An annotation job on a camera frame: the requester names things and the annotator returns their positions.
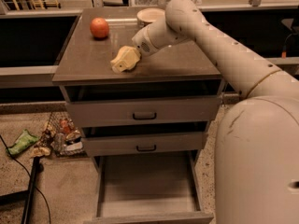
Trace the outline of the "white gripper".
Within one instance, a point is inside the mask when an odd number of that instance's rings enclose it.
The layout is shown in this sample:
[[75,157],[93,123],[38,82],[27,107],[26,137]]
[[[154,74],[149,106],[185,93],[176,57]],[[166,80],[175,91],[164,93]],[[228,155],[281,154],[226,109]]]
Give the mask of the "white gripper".
[[148,35],[148,28],[144,27],[139,30],[132,38],[134,47],[123,46],[119,49],[118,56],[120,60],[112,60],[111,67],[115,73],[130,71],[135,68],[142,56],[150,56],[158,50],[153,46]]

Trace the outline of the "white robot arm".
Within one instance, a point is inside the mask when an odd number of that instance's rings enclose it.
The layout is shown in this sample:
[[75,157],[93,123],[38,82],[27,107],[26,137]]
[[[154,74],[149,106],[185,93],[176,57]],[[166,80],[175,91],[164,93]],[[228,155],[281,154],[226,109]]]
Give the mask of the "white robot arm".
[[191,0],[171,0],[162,18],[120,49],[113,71],[190,39],[238,91],[215,145],[217,224],[299,224],[299,81],[210,24]]

